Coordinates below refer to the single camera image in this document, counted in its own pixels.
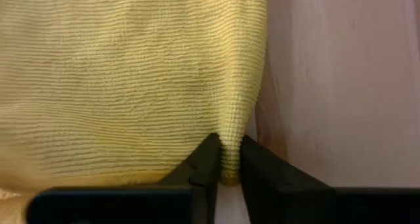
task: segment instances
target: yellow microfiber cloth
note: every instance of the yellow microfiber cloth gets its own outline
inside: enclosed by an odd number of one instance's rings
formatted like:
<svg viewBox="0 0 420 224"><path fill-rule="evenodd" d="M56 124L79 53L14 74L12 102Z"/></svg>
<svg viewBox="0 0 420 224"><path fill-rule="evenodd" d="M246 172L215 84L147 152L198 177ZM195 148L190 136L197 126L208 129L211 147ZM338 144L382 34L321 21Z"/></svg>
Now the yellow microfiber cloth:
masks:
<svg viewBox="0 0 420 224"><path fill-rule="evenodd" d="M266 0L0 0L0 188L155 182L212 132L237 183L265 42Z"/></svg>

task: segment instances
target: wooden surface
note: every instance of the wooden surface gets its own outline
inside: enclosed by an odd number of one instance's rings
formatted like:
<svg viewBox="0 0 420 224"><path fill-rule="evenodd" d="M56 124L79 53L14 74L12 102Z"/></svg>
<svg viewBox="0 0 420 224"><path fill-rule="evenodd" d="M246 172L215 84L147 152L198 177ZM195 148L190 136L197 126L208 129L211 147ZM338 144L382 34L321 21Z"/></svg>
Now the wooden surface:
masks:
<svg viewBox="0 0 420 224"><path fill-rule="evenodd" d="M420 186L415 1L269 0L259 140L330 185Z"/></svg>

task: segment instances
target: ribbed fabric texture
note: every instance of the ribbed fabric texture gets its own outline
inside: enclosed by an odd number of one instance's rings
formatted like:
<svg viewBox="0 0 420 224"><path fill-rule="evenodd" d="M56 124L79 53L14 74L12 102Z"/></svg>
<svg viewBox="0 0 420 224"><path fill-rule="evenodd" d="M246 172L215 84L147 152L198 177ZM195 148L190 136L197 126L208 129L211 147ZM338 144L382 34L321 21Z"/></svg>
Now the ribbed fabric texture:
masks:
<svg viewBox="0 0 420 224"><path fill-rule="evenodd" d="M266 0L0 0L0 187L154 182L212 132L234 184L265 41Z"/></svg>

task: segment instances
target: cloth fold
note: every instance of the cloth fold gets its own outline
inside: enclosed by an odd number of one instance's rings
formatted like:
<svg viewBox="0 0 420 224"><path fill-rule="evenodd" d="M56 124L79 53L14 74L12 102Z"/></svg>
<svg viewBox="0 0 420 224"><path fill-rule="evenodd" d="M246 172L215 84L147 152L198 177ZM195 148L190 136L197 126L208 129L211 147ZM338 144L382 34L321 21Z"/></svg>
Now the cloth fold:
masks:
<svg viewBox="0 0 420 224"><path fill-rule="evenodd" d="M0 0L0 188L154 182L212 132L236 184L265 42L266 0Z"/></svg>

